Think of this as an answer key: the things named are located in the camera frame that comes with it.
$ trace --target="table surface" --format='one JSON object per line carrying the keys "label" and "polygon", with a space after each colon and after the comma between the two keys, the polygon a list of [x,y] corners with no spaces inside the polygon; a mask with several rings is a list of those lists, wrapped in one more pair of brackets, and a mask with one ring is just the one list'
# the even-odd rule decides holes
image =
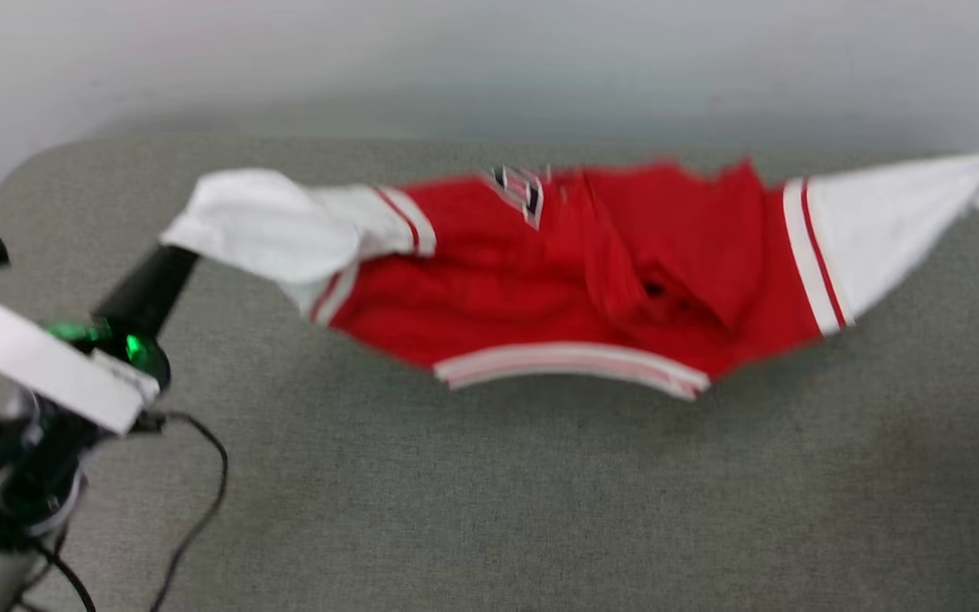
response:
{"label": "table surface", "polygon": [[[399,183],[498,163],[714,169],[739,150],[147,136],[70,144],[0,189],[0,301],[78,318],[199,175]],[[753,151],[767,179],[922,152]],[[979,609],[979,216],[859,326],[683,403],[533,377],[460,392],[203,264],[161,405],[209,423],[229,500],[167,609]],[[0,398],[5,386],[0,381]],[[218,459],[187,429],[111,443],[66,558],[146,609]],[[34,599],[80,609],[59,578]]]}

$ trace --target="printed logo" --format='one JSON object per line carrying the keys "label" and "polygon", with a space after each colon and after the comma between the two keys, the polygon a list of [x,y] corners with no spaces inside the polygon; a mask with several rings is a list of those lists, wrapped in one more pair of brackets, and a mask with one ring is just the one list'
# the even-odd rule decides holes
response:
{"label": "printed logo", "polygon": [[523,214],[523,220],[534,229],[539,229],[543,216],[545,194],[543,181],[549,179],[549,169],[539,175],[530,170],[517,170],[515,167],[494,167],[489,173],[489,184],[497,190],[505,203]]}

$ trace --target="black cable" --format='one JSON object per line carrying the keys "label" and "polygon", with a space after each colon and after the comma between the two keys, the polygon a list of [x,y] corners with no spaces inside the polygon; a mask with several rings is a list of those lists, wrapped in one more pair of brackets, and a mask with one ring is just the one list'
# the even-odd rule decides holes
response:
{"label": "black cable", "polygon": [[85,605],[86,612],[97,612],[97,604],[93,603],[93,597],[89,595],[89,591],[82,584],[82,578],[78,577],[78,574],[74,573],[70,565],[67,565],[59,554],[54,551],[48,550],[48,547],[43,545],[43,542],[39,540],[32,540],[32,547],[35,547],[36,551],[43,555],[44,560],[46,560],[51,565],[55,566],[56,570],[59,570],[69,581],[71,587],[74,587],[74,592],[78,593],[79,599],[82,600],[82,605]]}
{"label": "black cable", "polygon": [[[52,547],[51,549],[52,553],[55,553],[57,555],[62,555],[63,547],[66,546],[66,534],[69,531],[70,530],[67,529],[66,525],[63,525],[63,530],[60,531],[58,537],[55,538],[55,546]],[[39,572],[37,572],[35,576],[30,578],[30,580],[25,581],[24,585],[20,586],[20,590],[17,592],[17,598],[19,598],[20,600],[20,596],[23,596],[25,595],[25,593],[30,592],[32,589],[35,589],[37,585],[39,585],[40,582],[44,580],[44,578],[48,577],[48,574],[51,573],[52,567],[54,567],[54,565],[48,562],[44,562],[44,565],[39,570]]]}
{"label": "black cable", "polygon": [[194,418],[194,416],[191,416],[190,414],[180,413],[180,411],[167,411],[167,413],[149,414],[156,417],[164,417],[168,421],[188,423],[188,425],[197,429],[198,433],[201,434],[203,438],[206,438],[207,441],[214,446],[214,449],[218,450],[218,454],[221,456],[221,484],[218,485],[218,495],[214,497],[213,503],[211,503],[210,507],[207,508],[205,514],[202,515],[202,518],[199,518],[198,523],[195,523],[194,527],[191,527],[191,531],[187,532],[187,535],[184,537],[183,541],[181,541],[179,546],[176,547],[175,553],[172,554],[172,560],[168,562],[168,569],[166,570],[166,574],[164,574],[164,582],[162,582],[161,590],[158,592],[158,595],[156,595],[156,598],[153,599],[153,604],[150,607],[150,612],[158,612],[162,605],[164,605],[164,600],[166,600],[168,597],[168,590],[172,588],[172,581],[176,575],[176,570],[179,567],[179,562],[183,561],[184,554],[187,553],[188,547],[191,546],[191,543],[195,541],[195,538],[197,538],[198,535],[206,529],[211,520],[214,519],[214,516],[217,516],[218,511],[221,510],[221,504],[225,501],[225,491],[229,487],[229,453],[226,452],[225,446],[222,445],[220,440],[218,440],[217,435],[214,435],[213,432],[207,428],[207,426],[202,425],[197,418]]}

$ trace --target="red jersey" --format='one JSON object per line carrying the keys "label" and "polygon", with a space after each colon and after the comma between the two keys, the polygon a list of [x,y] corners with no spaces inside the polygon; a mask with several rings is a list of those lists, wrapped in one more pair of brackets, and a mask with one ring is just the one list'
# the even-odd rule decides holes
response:
{"label": "red jersey", "polygon": [[451,386],[572,372],[692,398],[823,330],[792,247],[809,237],[745,164],[713,179],[497,169],[373,193],[420,257],[354,261],[308,316]]}
{"label": "red jersey", "polygon": [[270,278],[316,324],[451,386],[539,372],[694,398],[835,333],[979,193],[979,155],[794,179],[749,164],[486,174],[307,189],[201,179],[162,239]]}

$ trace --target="white wall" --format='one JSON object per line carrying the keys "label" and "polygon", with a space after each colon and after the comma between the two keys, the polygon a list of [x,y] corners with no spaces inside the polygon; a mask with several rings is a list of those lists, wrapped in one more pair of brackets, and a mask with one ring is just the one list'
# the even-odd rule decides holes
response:
{"label": "white wall", "polygon": [[143,129],[979,147],[979,1],[0,0],[0,179]]}

